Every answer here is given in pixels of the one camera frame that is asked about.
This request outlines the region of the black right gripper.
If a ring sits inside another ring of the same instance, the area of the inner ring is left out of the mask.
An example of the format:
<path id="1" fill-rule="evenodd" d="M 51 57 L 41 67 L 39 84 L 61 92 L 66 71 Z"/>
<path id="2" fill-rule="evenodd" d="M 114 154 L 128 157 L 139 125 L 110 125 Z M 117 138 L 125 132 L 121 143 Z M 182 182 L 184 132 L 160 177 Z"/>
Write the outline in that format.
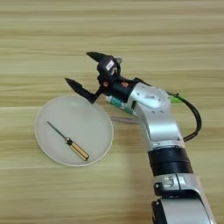
<path id="1" fill-rule="evenodd" d="M 104 60 L 107 55 L 100 52 L 87 52 L 87 56 L 96 62 Z M 129 80 L 122 76 L 107 76 L 100 74 L 97 77 L 100 87 L 93 94 L 87 91 L 79 82 L 66 78 L 66 83 L 70 88 L 80 96 L 87 99 L 90 103 L 94 104 L 101 93 L 107 96 L 113 96 L 116 99 L 127 102 L 129 96 L 137 83 L 143 83 L 141 79 L 134 78 Z"/>

